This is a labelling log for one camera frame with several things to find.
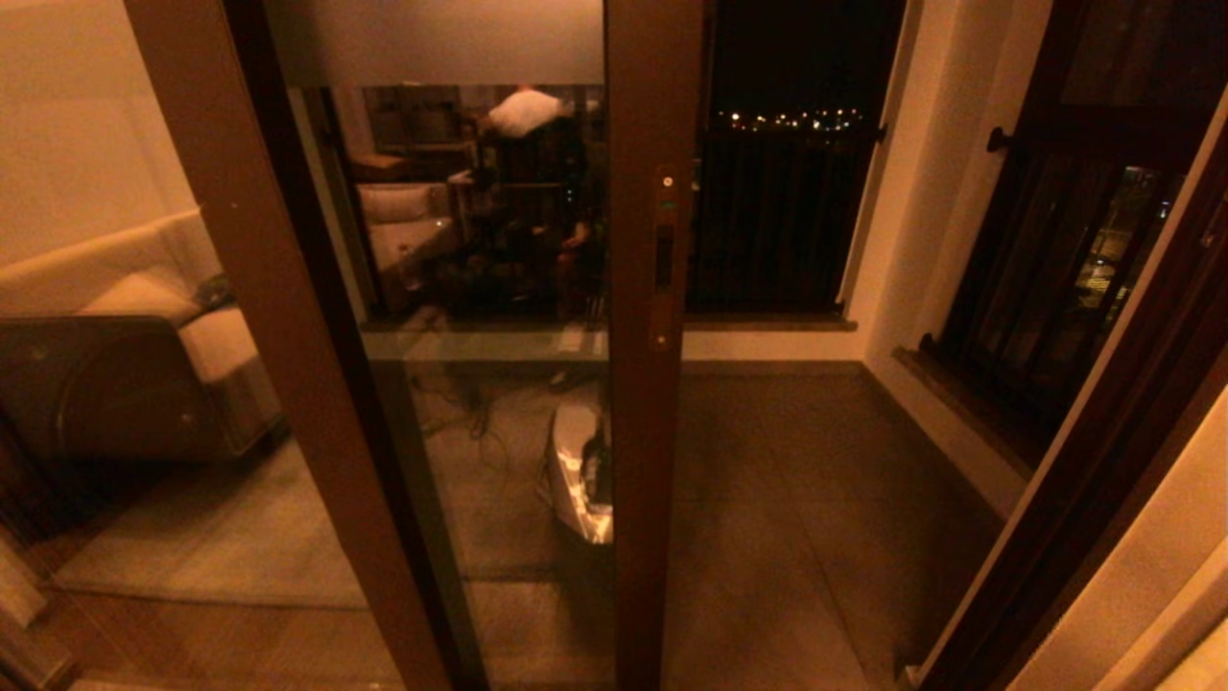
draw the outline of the night sky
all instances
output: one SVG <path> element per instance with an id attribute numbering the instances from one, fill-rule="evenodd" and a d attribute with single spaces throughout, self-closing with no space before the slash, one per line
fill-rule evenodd
<path id="1" fill-rule="evenodd" d="M 877 112 L 903 7 L 903 0 L 721 0 L 713 113 Z"/>

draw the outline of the cushion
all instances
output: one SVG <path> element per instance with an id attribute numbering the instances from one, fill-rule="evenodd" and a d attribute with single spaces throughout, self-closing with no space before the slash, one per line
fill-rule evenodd
<path id="1" fill-rule="evenodd" d="M 430 185 L 387 188 L 360 185 L 359 194 L 367 225 L 425 218 L 431 212 L 431 189 Z"/>
<path id="2" fill-rule="evenodd" d="M 457 248 L 452 221 L 443 218 L 371 226 L 371 250 L 379 270 L 420 263 Z"/>
<path id="3" fill-rule="evenodd" d="M 156 277 L 134 272 L 87 302 L 77 313 L 158 315 L 178 326 L 201 311 L 200 304 L 171 290 Z"/>
<path id="4" fill-rule="evenodd" d="M 490 124 L 503 136 L 521 137 L 562 114 L 562 101 L 533 88 L 517 91 L 490 112 Z"/>
<path id="5" fill-rule="evenodd" d="M 243 312 L 228 306 L 179 329 L 188 360 L 222 419 L 231 449 L 239 454 L 281 415 Z"/>

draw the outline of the window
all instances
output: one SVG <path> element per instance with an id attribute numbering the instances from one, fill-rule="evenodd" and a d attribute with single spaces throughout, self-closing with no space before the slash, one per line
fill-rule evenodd
<path id="1" fill-rule="evenodd" d="M 1059 4 L 931 353 L 1039 434 L 1130 297 L 1224 86 L 1224 6 Z"/>

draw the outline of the sliding glass door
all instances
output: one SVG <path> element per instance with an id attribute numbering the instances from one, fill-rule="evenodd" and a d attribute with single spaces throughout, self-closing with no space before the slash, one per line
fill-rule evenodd
<path id="1" fill-rule="evenodd" d="M 129 10 L 189 172 L 241 153 L 208 140 L 212 110 L 258 128 L 260 161 L 235 173 L 253 177 L 196 195 L 257 340 L 292 349 L 274 323 L 295 309 L 322 322 L 305 336 L 335 358 L 411 577 L 381 579 L 360 524 L 339 530 L 377 617 L 416 588 L 458 689 L 657 687 L 700 5 Z M 210 12 L 230 91 L 184 86 L 222 79 L 178 26 Z M 255 194 L 269 214 L 244 234 Z M 329 385 L 271 374 L 282 398 Z M 297 428 L 308 461 L 312 436 L 340 449 L 329 427 Z M 386 639 L 414 606 L 381 619 Z"/>

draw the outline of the door frame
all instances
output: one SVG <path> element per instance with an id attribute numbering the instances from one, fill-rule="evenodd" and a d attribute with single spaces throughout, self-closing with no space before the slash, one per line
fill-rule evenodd
<path id="1" fill-rule="evenodd" d="M 1228 387 L 1223 110 L 1222 97 L 1207 133 L 1213 141 L 1205 135 L 1184 210 L 1168 244 L 1156 248 L 1163 254 L 1116 349 L 1102 357 L 1104 371 L 1084 388 L 1086 404 L 1066 423 L 1035 493 L 931 653 L 921 691 L 1009 685 Z"/>
<path id="2" fill-rule="evenodd" d="M 425 458 L 397 452 L 421 441 L 406 448 L 384 417 L 387 388 L 367 362 L 263 6 L 124 1 L 210 237 L 393 660 L 410 686 L 489 687 L 456 565 L 438 563 L 442 514 L 406 490 L 424 480 L 415 466 Z M 608 0 L 604 14 L 609 212 L 620 228 L 609 258 L 616 677 L 641 691 L 659 686 L 663 659 L 702 20 L 689 0 Z M 667 286 L 643 268 L 659 265 L 664 187 L 677 191 Z"/>

